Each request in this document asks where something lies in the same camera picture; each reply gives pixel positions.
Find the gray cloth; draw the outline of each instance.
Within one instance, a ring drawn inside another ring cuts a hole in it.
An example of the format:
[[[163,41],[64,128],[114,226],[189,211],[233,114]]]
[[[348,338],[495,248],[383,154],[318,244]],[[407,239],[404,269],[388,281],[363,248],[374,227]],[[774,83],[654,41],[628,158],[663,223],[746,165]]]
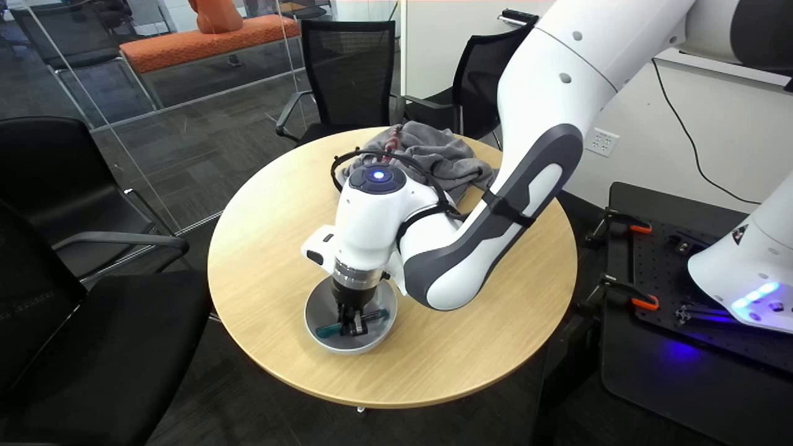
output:
[[[390,125],[363,146],[366,154],[380,154],[391,141],[397,125]],[[402,123],[402,135],[395,154],[414,158],[422,169],[397,160],[407,176],[427,184],[431,176],[453,200],[459,200],[468,185],[487,189],[494,179],[494,169],[478,160],[472,146],[451,130],[440,130],[422,122]]]

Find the chair backrest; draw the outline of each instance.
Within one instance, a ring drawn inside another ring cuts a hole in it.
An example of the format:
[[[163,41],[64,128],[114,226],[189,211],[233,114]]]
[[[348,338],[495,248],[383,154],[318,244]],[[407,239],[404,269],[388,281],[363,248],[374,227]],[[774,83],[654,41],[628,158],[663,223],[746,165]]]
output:
[[[395,21],[306,20],[302,56],[323,123],[390,123]]]
[[[42,62],[55,68],[64,68],[64,58],[72,67],[86,67],[120,56],[120,39],[108,31],[91,0],[13,6],[10,11]]]
[[[534,25],[473,34],[453,75],[451,99],[464,108],[464,133],[480,139],[499,125],[499,80]]]
[[[84,296],[34,227],[0,200],[0,397]]]
[[[277,3],[277,10],[295,20],[324,20],[332,10],[332,0],[282,0]]]
[[[117,190],[120,184],[84,122],[68,115],[0,122],[0,198],[34,226]]]
[[[91,6],[105,30],[120,27],[132,15],[127,0],[91,0]]]

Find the blue light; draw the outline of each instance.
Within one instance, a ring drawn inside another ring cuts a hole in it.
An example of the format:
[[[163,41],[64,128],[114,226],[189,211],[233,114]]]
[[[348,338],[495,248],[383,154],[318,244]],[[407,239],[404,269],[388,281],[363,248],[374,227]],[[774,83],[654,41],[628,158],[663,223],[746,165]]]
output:
[[[779,281],[763,281],[762,288],[752,290],[742,300],[734,303],[734,310],[749,306],[752,303],[758,303],[762,296],[779,290]]]
[[[666,364],[679,366],[687,364],[691,366],[691,362],[700,362],[701,352],[687,342],[677,342],[677,338],[666,338],[663,346]]]

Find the floor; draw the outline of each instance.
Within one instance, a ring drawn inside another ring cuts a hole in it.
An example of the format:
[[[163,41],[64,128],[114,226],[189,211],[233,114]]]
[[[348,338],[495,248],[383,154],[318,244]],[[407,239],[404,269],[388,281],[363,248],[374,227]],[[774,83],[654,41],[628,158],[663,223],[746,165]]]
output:
[[[209,216],[215,216],[252,170],[291,148],[291,144],[274,133],[274,118],[306,80],[292,75],[274,77],[274,72],[262,75],[248,68],[245,58],[248,56],[244,56],[244,67],[215,58],[207,67],[192,67],[194,72],[187,68],[173,72],[173,77],[161,75],[152,80],[158,83],[158,91],[163,91],[163,101],[172,103],[158,114],[150,114],[141,91],[111,87],[110,80],[125,77],[111,77],[101,68],[81,77],[86,89],[105,89],[105,94],[98,94],[108,103],[99,107],[105,118],[99,115],[94,135],[114,165],[114,174],[150,192],[152,205],[158,207],[173,227],[187,229],[192,255],[182,268],[207,268],[207,248],[214,229]],[[74,115],[74,107],[62,96],[52,75],[37,62],[17,30],[2,21],[0,67],[0,115]],[[214,77],[220,83],[189,80],[200,72],[220,72]],[[240,77],[252,83],[229,94],[214,94],[229,89]],[[598,207],[572,195],[563,195],[563,205],[577,238],[582,238],[599,216]],[[581,244],[577,300],[587,295],[603,268],[606,253]],[[570,311],[535,358],[480,393],[431,409],[366,413],[306,397],[280,384],[261,371],[220,324],[209,322],[189,377],[150,444],[518,446],[551,444],[552,438],[565,446],[711,444],[609,397],[592,371],[594,362],[590,352],[598,352],[598,342],[592,342],[598,336],[590,336],[590,342],[581,336],[587,331],[582,330],[590,327],[587,322],[587,317]],[[545,420],[556,420],[556,428],[551,435],[539,435],[541,426],[549,426]]]

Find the chair armrest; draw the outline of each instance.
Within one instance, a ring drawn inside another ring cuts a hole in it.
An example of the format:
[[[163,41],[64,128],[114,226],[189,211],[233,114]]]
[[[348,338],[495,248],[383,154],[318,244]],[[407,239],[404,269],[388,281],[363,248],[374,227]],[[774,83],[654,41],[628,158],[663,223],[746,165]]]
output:
[[[291,96],[291,101],[282,107],[282,112],[280,112],[280,115],[277,115],[277,122],[276,122],[276,133],[277,133],[277,135],[286,135],[286,139],[292,139],[295,144],[300,144],[300,139],[292,135],[292,133],[288,133],[286,125],[288,125],[288,122],[291,122],[298,101],[306,99],[306,96],[312,96],[312,91],[309,91],[309,89],[295,91],[295,94]]]
[[[156,226],[163,233],[172,233],[172,227],[166,226],[166,220],[150,205],[150,200],[145,200],[145,195],[136,189],[125,189],[121,195],[147,218],[156,220]]]
[[[422,99],[422,96],[402,96],[402,101],[412,101],[412,103],[422,103],[427,108],[453,108],[451,101],[430,101],[430,99]]]
[[[534,15],[534,11],[523,11],[523,10],[510,10],[510,6],[505,6],[505,10],[500,10],[500,21],[509,21],[509,25],[518,25],[518,27],[535,27],[535,21],[539,21],[541,16],[539,15]]]
[[[179,236],[156,236],[156,233],[117,233],[117,229],[84,229],[84,233],[74,233],[72,238],[64,238],[60,243],[52,244],[52,249],[62,249],[68,244],[74,243],[121,243],[121,244],[147,244],[147,248],[173,248],[173,255],[163,258],[153,269],[161,273],[166,269],[172,262],[176,262],[179,258],[183,258],[189,253],[189,243]],[[80,277],[80,281],[84,288],[94,288],[101,275],[127,264],[129,259],[145,255],[147,249],[129,249],[121,258],[108,262],[105,268],[99,268],[91,275]]]
[[[183,238],[176,238],[176,236],[84,229],[55,243],[52,249],[62,249],[74,243],[172,244],[172,248],[189,244]]]

